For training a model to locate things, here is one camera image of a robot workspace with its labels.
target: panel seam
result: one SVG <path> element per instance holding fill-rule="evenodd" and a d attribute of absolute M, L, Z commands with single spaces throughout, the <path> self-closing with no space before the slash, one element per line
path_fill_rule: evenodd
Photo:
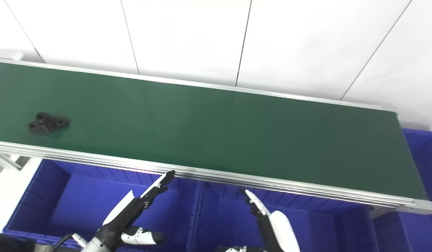
<path fill-rule="evenodd" d="M 24 30 L 23 26 L 21 25 L 21 23 L 19 22 L 19 20 L 17 19 L 17 17 L 15 16 L 14 12 L 12 11 L 11 7 L 8 5 L 8 2 L 6 2 L 6 0 L 3 0 L 3 2 L 5 2 L 6 6 L 8 7 L 9 11 L 11 12 L 12 16 L 14 17 L 14 19 L 16 20 L 17 24 L 19 24 L 19 27 L 21 28 L 21 30 L 23 31 L 23 33 L 25 34 L 25 36 L 27 37 L 27 39 L 29 40 L 29 43 L 31 43 L 32 48 L 34 48 L 35 52 L 37 53 L 37 55 L 42 59 L 42 61 L 44 63 L 46 63 L 45 59 L 41 56 L 41 54 L 39 53 L 39 51 L 37 50 L 37 48 L 35 47 L 34 43 L 32 43 L 32 40 L 29 38 L 28 34 L 26 33 L 26 31 Z"/>
<path fill-rule="evenodd" d="M 245 44 L 245 36 L 247 35 L 247 28 L 249 25 L 249 18 L 250 18 L 250 10 L 252 8 L 252 1 L 250 0 L 250 4 L 249 4 L 249 12 L 247 14 L 247 21 L 245 22 L 245 31 L 244 31 L 244 38 L 243 38 L 243 46 L 241 47 L 241 56 L 239 57 L 239 65 L 238 65 L 238 72 L 236 73 L 236 81 L 235 81 L 235 86 L 238 85 L 238 78 L 239 78 L 239 70 L 241 68 L 241 60 L 243 59 L 243 51 L 244 51 L 244 44 Z"/>
<path fill-rule="evenodd" d="M 133 43 L 132 43 L 132 38 L 131 38 L 131 32 L 129 31 L 129 25 L 127 24 L 126 12 L 124 11 L 123 0 L 120 0 L 120 3 L 121 3 L 121 8 L 122 8 L 122 10 L 123 10 L 124 21 L 125 21 L 125 23 L 126 23 L 127 34 L 129 35 L 129 41 L 131 42 L 131 48 L 132 48 L 133 59 L 135 60 L 135 66 L 136 66 L 136 68 L 137 68 L 137 73 L 140 74 L 140 70 L 138 69 L 137 57 L 135 56 L 135 50 L 133 49 Z"/>
<path fill-rule="evenodd" d="M 376 52 L 378 51 L 378 49 L 381 47 L 381 45 L 383 44 L 383 42 L 385 41 L 385 39 L 387 38 L 387 36 L 390 34 L 390 32 L 393 30 L 393 28 L 395 27 L 395 25 L 398 23 L 398 21 L 400 20 L 401 16 L 403 16 L 403 14 L 405 13 L 405 11 L 407 10 L 407 8 L 409 7 L 409 5 L 412 3 L 412 0 L 410 0 L 408 2 L 408 4 L 406 5 L 406 7 L 403 9 L 403 11 L 401 12 L 401 14 L 398 16 L 397 20 L 395 20 L 395 22 L 392 24 L 392 26 L 390 27 L 389 31 L 386 33 L 386 35 L 384 36 L 384 38 L 381 40 L 381 42 L 379 42 L 378 46 L 376 47 L 376 49 L 373 51 L 373 53 L 371 54 L 371 56 L 368 58 L 367 62 L 365 62 L 365 65 L 362 67 L 362 69 L 359 71 L 359 73 L 356 75 L 356 77 L 354 78 L 354 80 L 352 81 L 352 83 L 349 85 L 349 87 L 347 88 L 347 90 L 345 91 L 345 93 L 342 95 L 340 100 L 343 100 L 345 95 L 348 93 L 348 91 L 352 88 L 352 86 L 355 84 L 357 78 L 359 78 L 359 76 L 362 74 L 363 70 L 367 67 L 368 63 L 370 62 L 370 60 L 373 58 L 373 56 L 376 54 Z"/>

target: robotic hand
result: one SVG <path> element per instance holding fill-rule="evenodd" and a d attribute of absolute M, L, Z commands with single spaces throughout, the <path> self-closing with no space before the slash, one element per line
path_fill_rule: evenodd
<path fill-rule="evenodd" d="M 152 204 L 157 195 L 168 189 L 166 185 L 173 180 L 175 173 L 172 170 L 160 176 L 138 198 L 130 191 L 109 213 L 93 239 L 88 244 L 83 242 L 85 247 L 81 252 L 115 252 L 123 243 L 154 245 L 164 242 L 163 233 L 132 224 Z"/>
<path fill-rule="evenodd" d="M 240 188 L 251 206 L 250 212 L 256 217 L 259 231 L 268 252 L 300 252 L 299 244 L 288 218 L 280 211 L 270 213 L 264 204 L 247 189 Z M 217 252 L 264 252 L 259 247 L 221 247 Z"/>

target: white wall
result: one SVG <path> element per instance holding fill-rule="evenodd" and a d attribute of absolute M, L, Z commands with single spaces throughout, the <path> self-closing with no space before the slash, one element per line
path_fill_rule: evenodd
<path fill-rule="evenodd" d="M 50 64 L 136 74 L 120 0 L 6 0 Z"/>
<path fill-rule="evenodd" d="M 25 60 L 43 62 L 3 0 L 0 0 L 0 49 L 18 50 Z"/>
<path fill-rule="evenodd" d="M 344 100 L 397 107 L 403 126 L 432 130 L 432 0 L 414 0 Z"/>
<path fill-rule="evenodd" d="M 432 0 L 6 1 L 0 48 L 29 60 L 392 105 L 432 130 Z"/>

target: blue plastic bin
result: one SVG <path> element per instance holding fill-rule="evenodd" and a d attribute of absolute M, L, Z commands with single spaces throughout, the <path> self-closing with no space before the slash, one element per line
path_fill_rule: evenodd
<path fill-rule="evenodd" d="M 255 217 L 239 187 L 206 182 L 193 251 L 218 245 L 264 247 Z M 272 212 L 289 219 L 302 252 L 376 252 L 368 206 L 331 199 L 251 189 Z"/>
<path fill-rule="evenodd" d="M 43 160 L 3 232 L 55 244 L 67 233 L 90 240 L 113 207 L 130 191 L 135 196 L 158 175 L 75 163 Z M 176 178 L 134 225 L 168 236 L 157 246 L 132 246 L 138 251 L 185 251 L 194 225 L 195 193 L 200 182 Z M 78 247 L 69 240 L 69 247 Z"/>
<path fill-rule="evenodd" d="M 432 201 L 432 131 L 403 129 Z M 432 215 L 390 212 L 373 220 L 381 252 L 432 252 Z"/>
<path fill-rule="evenodd" d="M 111 209 L 157 175 L 44 160 L 4 233 L 55 244 L 66 233 L 90 239 Z M 264 247 L 239 187 L 176 178 L 135 225 L 163 231 L 157 246 L 120 251 L 211 252 L 218 245 Z M 276 191 L 251 189 L 271 211 L 290 219 L 302 252 L 377 252 L 368 206 Z M 74 241 L 66 243 L 77 247 Z"/>

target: aluminum frame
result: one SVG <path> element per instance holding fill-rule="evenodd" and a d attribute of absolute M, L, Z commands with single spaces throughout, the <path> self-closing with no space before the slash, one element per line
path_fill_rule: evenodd
<path fill-rule="evenodd" d="M 235 86 L 223 86 L 209 83 L 199 83 L 192 81 L 176 80 L 170 78 L 152 77 L 144 75 L 135 75 L 127 73 L 117 73 L 103 70 L 84 69 L 79 67 L 69 67 L 54 64 L 45 64 L 37 62 L 23 62 L 13 61 L 9 59 L 0 59 L 0 63 L 26 65 L 29 67 L 41 67 L 48 69 L 66 70 L 73 72 L 90 73 L 97 75 L 108 75 L 122 78 L 132 78 L 139 80 L 147 80 L 161 83 L 171 83 L 187 86 L 198 86 L 201 88 L 213 88 L 228 91 L 237 91 L 251 94 L 261 94 L 266 96 L 275 96 L 289 99 L 306 100 L 311 102 L 322 102 L 334 105 L 344 105 L 352 107 L 362 107 L 372 110 L 388 110 L 394 109 L 384 108 L 379 105 L 361 104 L 355 102 L 345 102 L 341 100 L 315 98 L 309 96 L 298 96 L 294 94 L 284 94 L 271 91 L 261 91 L 249 88 L 240 88 Z M 295 193 L 299 195 L 322 197 L 340 201 L 356 202 L 361 204 L 374 205 L 378 207 L 393 208 L 398 211 L 415 212 L 418 214 L 431 214 L 432 202 L 423 199 L 412 199 L 400 196 L 391 196 L 386 194 L 353 190 L 348 188 L 338 188 L 329 185 L 318 185 L 305 182 L 297 182 L 290 180 L 283 180 L 278 178 L 252 176 L 246 174 L 237 174 L 231 172 L 215 171 L 210 169 L 202 169 L 188 166 L 178 166 L 174 164 L 164 164 L 150 161 L 134 160 L 128 158 L 121 158 L 116 156 L 105 156 L 93 153 L 82 153 L 72 150 L 61 150 L 48 147 L 39 147 L 32 145 L 21 145 L 12 142 L 0 141 L 0 153 L 19 154 L 22 156 L 34 156 L 37 158 L 48 158 L 59 161 L 68 161 L 75 163 L 82 163 L 86 165 L 104 166 L 115 169 L 125 169 L 133 171 L 143 171 L 152 174 L 164 173 L 168 170 L 176 170 L 178 177 L 188 179 L 201 179 L 209 182 L 222 182 L 233 185 L 241 185 L 245 187 L 254 187 L 267 190 L 275 190 L 286 193 Z"/>

